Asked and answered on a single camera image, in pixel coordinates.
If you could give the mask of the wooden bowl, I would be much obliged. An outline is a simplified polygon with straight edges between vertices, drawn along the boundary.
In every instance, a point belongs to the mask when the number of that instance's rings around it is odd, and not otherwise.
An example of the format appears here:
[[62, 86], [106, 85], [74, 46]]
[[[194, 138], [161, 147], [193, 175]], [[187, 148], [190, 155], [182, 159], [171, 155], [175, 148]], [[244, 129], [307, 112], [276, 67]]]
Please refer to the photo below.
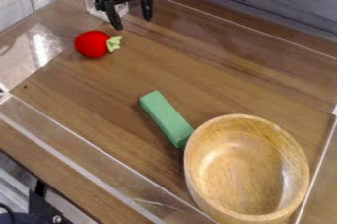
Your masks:
[[195, 205], [219, 224], [282, 224], [308, 187], [296, 141], [276, 124], [246, 114], [220, 115], [195, 128], [183, 174]]

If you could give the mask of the red plush strawberry toy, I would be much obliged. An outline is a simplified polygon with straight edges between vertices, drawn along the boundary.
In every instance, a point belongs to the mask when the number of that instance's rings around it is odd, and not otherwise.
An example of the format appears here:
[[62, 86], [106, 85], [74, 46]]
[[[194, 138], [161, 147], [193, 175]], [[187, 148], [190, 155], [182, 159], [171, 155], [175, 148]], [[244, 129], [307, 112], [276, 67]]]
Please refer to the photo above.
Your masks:
[[101, 58], [121, 47], [121, 36], [109, 36], [105, 32], [91, 30], [75, 36], [74, 50], [87, 58]]

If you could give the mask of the black clamp mount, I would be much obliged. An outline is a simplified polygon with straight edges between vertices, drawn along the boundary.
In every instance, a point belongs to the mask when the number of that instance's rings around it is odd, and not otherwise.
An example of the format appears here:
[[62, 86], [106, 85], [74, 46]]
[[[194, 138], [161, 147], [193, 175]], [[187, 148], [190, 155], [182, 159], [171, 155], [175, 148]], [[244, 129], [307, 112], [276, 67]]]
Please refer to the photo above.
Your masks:
[[41, 220], [41, 224], [73, 224], [62, 213], [46, 202], [46, 192], [46, 185], [41, 181], [37, 181], [34, 189], [29, 191], [29, 214]]

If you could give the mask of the clear acrylic barrier wall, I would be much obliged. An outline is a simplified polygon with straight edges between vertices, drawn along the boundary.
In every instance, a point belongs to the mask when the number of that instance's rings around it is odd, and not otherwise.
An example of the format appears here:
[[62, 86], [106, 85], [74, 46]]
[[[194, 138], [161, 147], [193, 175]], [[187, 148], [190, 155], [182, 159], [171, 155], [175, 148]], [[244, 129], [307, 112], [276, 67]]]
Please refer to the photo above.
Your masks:
[[182, 175], [182, 153], [139, 107], [159, 91], [191, 124], [259, 116], [294, 137], [310, 191], [283, 224], [337, 224], [337, 39], [202, 0], [131, 10], [121, 48], [79, 56], [74, 36], [107, 24], [83, 0], [55, 0], [0, 33], [0, 78], [30, 59], [0, 106], [0, 151], [101, 224], [211, 224]]

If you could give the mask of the clear acrylic corner bracket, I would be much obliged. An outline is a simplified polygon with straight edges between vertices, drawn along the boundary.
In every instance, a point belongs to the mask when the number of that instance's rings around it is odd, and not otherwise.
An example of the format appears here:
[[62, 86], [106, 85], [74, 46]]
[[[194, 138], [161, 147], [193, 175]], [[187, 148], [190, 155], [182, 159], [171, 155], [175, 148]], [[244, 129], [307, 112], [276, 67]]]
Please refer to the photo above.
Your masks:
[[[107, 22], [109, 19], [107, 19], [106, 13], [94, 8], [94, 0], [83, 0], [83, 3], [85, 3], [86, 12], [91, 16], [94, 16], [94, 17], [99, 18], [101, 20], [103, 20], [105, 22]], [[115, 6], [115, 10], [117, 10], [118, 15], [121, 17], [123, 17], [129, 12], [129, 4], [127, 3], [118, 4]]]

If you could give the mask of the green rectangular block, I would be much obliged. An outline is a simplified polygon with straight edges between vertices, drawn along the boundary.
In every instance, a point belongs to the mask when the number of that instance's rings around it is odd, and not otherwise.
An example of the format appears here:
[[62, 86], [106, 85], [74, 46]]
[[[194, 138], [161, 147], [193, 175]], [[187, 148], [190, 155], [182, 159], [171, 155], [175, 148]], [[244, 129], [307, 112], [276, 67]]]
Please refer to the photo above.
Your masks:
[[139, 105], [174, 148], [185, 146], [193, 128], [159, 91], [139, 98]]

